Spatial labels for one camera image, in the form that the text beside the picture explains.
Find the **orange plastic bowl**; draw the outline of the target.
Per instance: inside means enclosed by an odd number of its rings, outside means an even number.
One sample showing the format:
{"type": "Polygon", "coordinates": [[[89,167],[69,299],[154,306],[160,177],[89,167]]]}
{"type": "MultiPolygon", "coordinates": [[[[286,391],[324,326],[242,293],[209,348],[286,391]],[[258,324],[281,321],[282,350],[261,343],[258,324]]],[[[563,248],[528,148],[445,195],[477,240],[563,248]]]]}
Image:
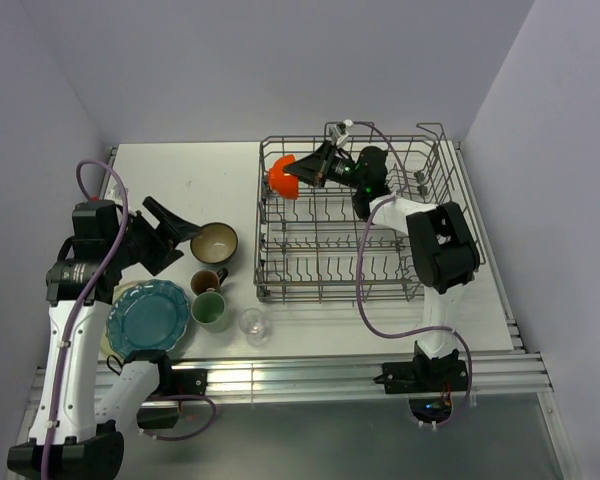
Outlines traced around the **orange plastic bowl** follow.
{"type": "Polygon", "coordinates": [[[298,178],[284,170],[295,161],[295,156],[292,154],[282,156],[274,162],[268,172],[269,188],[286,200],[296,200],[299,196],[298,178]]]}

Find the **blue floral ceramic bowl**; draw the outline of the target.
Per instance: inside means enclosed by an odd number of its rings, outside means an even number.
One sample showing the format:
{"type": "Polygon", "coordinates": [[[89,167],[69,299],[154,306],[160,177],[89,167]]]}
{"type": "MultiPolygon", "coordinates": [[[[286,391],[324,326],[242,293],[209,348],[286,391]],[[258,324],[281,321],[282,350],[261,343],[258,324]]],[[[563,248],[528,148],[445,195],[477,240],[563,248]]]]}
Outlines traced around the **blue floral ceramic bowl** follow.
{"type": "Polygon", "coordinates": [[[198,261],[215,265],[231,259],[238,245],[238,235],[231,226],[212,222],[204,225],[199,234],[190,241],[190,250],[198,261]]]}

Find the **dark brown mug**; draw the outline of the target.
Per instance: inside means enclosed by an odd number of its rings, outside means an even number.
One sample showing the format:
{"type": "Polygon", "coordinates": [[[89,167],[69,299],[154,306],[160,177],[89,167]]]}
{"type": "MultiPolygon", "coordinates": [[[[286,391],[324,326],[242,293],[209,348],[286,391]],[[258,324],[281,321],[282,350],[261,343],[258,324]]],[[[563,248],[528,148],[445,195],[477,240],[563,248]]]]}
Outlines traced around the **dark brown mug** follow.
{"type": "Polygon", "coordinates": [[[227,268],[221,268],[218,271],[200,270],[191,278],[191,290],[196,296],[208,291],[218,291],[228,275],[229,271],[227,268]]]}

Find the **green plastic cup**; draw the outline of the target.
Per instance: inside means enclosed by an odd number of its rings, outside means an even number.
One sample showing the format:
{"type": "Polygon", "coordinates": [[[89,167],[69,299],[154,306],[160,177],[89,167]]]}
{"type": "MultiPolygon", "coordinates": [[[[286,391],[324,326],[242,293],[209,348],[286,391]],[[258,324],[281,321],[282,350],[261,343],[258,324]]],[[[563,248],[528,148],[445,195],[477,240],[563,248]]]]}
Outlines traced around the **green plastic cup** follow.
{"type": "Polygon", "coordinates": [[[228,313],[224,297],[217,292],[200,294],[191,305],[193,320],[211,333],[220,333],[228,327],[228,313]]]}

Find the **clear plastic glass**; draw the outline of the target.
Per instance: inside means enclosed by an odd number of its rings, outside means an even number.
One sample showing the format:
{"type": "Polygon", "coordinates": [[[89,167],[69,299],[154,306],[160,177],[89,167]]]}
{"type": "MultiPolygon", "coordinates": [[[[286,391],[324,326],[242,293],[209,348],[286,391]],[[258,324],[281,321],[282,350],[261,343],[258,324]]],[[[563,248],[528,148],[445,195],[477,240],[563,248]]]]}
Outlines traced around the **clear plastic glass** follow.
{"type": "Polygon", "coordinates": [[[265,314],[256,308],[244,310],[238,325],[246,340],[253,346],[264,345],[270,337],[270,328],[265,314]]]}

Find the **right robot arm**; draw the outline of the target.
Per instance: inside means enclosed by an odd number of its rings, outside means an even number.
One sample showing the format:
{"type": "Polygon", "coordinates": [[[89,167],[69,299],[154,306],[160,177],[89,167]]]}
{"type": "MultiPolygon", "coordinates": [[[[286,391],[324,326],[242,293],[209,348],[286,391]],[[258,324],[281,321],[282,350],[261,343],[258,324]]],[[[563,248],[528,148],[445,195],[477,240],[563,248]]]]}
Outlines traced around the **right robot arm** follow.
{"type": "Polygon", "coordinates": [[[432,390],[442,382],[470,377],[468,362],[459,358],[455,323],[480,255],[457,203],[419,203],[390,189],[387,155],[379,147],[366,146],[352,159],[326,141],[304,158],[288,155],[277,161],[269,172],[269,186],[286,199],[297,198],[301,183],[350,187],[354,212],[367,228],[380,226],[407,236],[415,273],[424,287],[424,324],[411,333],[417,339],[410,363],[412,381],[432,390]]]}

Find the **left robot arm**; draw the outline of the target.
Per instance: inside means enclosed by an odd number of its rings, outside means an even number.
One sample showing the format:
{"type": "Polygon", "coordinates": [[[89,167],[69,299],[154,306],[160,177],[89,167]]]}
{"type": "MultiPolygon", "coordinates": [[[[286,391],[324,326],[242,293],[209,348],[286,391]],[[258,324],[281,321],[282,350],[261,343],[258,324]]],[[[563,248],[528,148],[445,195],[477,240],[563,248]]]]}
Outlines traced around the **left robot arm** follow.
{"type": "Polygon", "coordinates": [[[95,400],[100,338],[123,270],[141,264],[157,275],[182,257],[178,245],[201,231],[152,197],[143,205],[156,226],[126,203],[91,199],[74,207],[73,234],[46,275],[50,346],[42,397],[27,440],[7,457],[8,469],[27,479],[114,478],[123,432],[142,404],[175,390],[167,352],[137,347],[95,400]]]}

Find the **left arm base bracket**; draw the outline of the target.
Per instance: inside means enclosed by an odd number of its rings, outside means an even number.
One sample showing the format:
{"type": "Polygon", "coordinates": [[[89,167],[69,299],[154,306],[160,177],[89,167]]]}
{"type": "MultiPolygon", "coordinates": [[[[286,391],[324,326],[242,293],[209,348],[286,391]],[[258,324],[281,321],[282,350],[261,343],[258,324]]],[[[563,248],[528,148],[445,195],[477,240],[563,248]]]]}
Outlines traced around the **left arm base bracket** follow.
{"type": "Polygon", "coordinates": [[[169,395],[204,396],[208,371],[203,368],[175,369],[168,390],[169,395]]]}

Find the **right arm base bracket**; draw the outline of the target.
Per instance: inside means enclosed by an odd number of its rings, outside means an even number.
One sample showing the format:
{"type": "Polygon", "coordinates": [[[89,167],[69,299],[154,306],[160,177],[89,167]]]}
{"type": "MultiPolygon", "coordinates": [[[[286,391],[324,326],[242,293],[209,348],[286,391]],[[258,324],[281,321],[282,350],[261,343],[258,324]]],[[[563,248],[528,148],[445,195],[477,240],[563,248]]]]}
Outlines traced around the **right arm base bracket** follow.
{"type": "Polygon", "coordinates": [[[406,362],[387,362],[373,379],[386,394],[424,394],[464,392],[469,386],[466,363],[453,355],[429,359],[416,355],[406,362]]]}

